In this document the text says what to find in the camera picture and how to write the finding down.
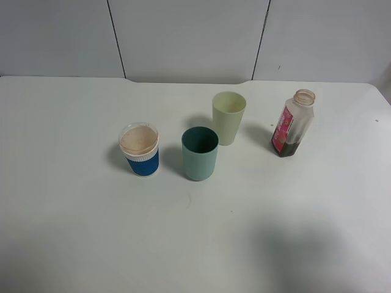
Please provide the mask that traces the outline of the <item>drink bottle with pink label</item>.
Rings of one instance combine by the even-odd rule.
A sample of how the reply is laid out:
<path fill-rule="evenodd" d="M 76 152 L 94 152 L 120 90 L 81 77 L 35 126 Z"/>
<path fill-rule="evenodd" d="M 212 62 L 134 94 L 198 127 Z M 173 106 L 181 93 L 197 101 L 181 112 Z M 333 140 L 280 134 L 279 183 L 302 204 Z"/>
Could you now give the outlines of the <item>drink bottle with pink label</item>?
<path fill-rule="evenodd" d="M 314 103 L 315 94 L 307 89 L 298 90 L 292 98 L 286 100 L 271 138 L 278 156 L 295 154 L 314 118 Z"/>

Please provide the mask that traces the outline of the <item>teal green plastic cup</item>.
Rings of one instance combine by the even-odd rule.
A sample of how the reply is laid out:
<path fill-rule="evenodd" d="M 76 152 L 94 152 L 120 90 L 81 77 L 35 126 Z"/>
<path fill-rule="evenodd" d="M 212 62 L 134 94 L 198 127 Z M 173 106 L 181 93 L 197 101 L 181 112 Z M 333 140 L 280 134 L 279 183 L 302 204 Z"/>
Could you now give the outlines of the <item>teal green plastic cup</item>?
<path fill-rule="evenodd" d="M 209 178 L 215 168 L 219 138 L 210 128 L 195 126 L 187 129 L 182 137 L 183 168 L 193 181 Z"/>

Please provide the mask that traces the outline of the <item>pale yellow plastic cup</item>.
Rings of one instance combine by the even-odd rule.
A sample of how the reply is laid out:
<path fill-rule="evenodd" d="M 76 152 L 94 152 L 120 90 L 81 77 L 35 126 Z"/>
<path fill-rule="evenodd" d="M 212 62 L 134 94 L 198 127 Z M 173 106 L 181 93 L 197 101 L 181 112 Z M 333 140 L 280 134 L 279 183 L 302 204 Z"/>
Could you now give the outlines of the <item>pale yellow plastic cup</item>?
<path fill-rule="evenodd" d="M 213 97 L 213 125 L 220 145 L 235 141 L 246 106 L 246 99 L 236 92 L 220 92 Z"/>

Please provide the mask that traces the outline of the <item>blue sleeved clear cup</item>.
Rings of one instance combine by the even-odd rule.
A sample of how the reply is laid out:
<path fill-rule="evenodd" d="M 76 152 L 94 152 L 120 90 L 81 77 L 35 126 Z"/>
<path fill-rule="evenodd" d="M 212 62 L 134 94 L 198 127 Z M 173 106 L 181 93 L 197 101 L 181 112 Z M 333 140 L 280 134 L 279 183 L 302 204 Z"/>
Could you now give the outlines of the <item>blue sleeved clear cup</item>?
<path fill-rule="evenodd" d="M 119 134 L 119 147 L 135 175 L 148 177 L 158 170 L 159 133 L 151 123 L 125 126 Z"/>

